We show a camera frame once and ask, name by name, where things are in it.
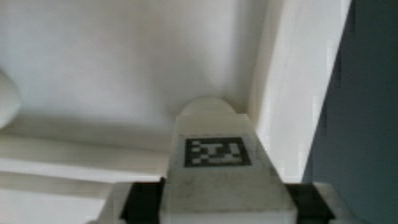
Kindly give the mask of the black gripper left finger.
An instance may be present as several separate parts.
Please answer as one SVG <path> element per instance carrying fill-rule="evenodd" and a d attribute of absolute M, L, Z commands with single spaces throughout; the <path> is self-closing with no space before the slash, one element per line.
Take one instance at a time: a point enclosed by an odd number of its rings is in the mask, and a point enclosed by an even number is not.
<path fill-rule="evenodd" d="M 98 218 L 87 224 L 160 224 L 165 179 L 112 186 Z"/>

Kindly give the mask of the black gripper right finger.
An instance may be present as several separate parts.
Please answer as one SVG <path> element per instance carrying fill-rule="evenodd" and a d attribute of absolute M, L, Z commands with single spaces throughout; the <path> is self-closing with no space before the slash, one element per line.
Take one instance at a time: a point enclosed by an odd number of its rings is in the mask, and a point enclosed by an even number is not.
<path fill-rule="evenodd" d="M 298 209 L 297 224 L 348 224 L 355 214 L 327 183 L 289 183 L 289 196 Z"/>

